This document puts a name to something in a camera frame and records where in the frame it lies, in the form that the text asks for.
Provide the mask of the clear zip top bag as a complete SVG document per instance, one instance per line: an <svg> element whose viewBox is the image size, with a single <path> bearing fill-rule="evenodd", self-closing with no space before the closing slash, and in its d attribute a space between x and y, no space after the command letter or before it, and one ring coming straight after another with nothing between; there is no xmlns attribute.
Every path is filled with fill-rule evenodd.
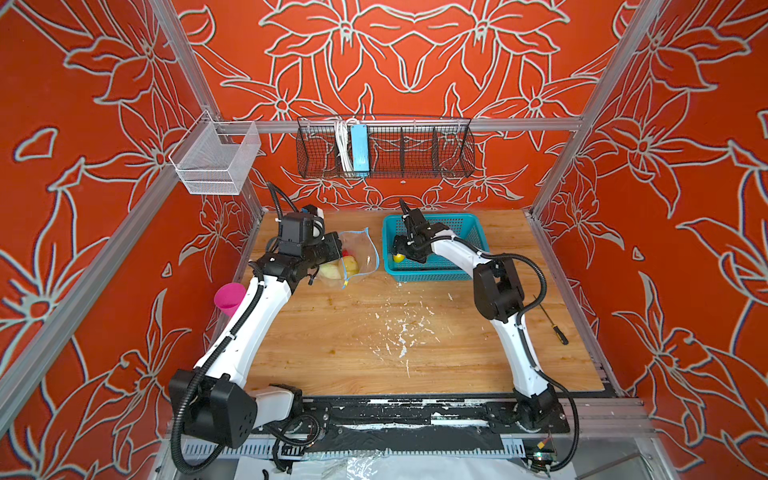
<svg viewBox="0 0 768 480"><path fill-rule="evenodd" d="M343 256L354 256L360 266L360 272L354 276L344 275L341 280L327 280L320 277L319 274L318 278L330 287L345 289L360 283L376 272L380 266L380 255L368 228L357 231L342 231L339 233L339 239L342 244L341 258L331 262L337 262L342 267L341 259Z"/></svg>

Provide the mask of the yellow potato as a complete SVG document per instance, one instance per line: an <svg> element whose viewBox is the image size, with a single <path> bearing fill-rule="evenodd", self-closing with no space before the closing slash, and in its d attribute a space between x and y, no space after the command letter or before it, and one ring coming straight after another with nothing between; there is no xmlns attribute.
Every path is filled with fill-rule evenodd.
<svg viewBox="0 0 768 480"><path fill-rule="evenodd" d="M345 276L354 276L360 272L360 266L354 256L345 255L341 259L341 266Z"/></svg>

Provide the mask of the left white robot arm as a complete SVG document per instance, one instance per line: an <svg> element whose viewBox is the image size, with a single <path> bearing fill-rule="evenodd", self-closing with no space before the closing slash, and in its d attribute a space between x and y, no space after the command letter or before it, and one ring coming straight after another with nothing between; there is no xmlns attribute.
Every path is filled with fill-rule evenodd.
<svg viewBox="0 0 768 480"><path fill-rule="evenodd" d="M265 253L251 262L253 277L245 297L224 330L190 370L170 380L173 409L170 454L177 471L194 475L209 467L227 448L237 449L253 431L264 428L278 445L307 447L321 435L322 424L303 408L300 389L271 384L250 394L248 371L282 308L303 279L313 280L322 265L341 259L339 235L327 230L323 211L312 204L298 208L274 184L277 235Z"/></svg>

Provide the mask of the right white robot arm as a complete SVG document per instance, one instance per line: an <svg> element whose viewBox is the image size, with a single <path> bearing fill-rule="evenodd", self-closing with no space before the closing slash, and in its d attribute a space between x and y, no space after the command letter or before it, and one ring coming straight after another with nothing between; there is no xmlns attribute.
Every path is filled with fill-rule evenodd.
<svg viewBox="0 0 768 480"><path fill-rule="evenodd" d="M571 392L543 371L526 321L526 314L540 306L548 292L543 270L520 254L487 252L417 210L404 213L402 221L405 233L392 241L395 254L418 263L440 256L472 277L475 307L495 329L512 372L514 418L519 426L527 432L542 429L562 414L560 400L568 401L573 419L568 452L559 460L530 453L525 461L536 473L549 475L565 469L580 441L578 407Z"/></svg>

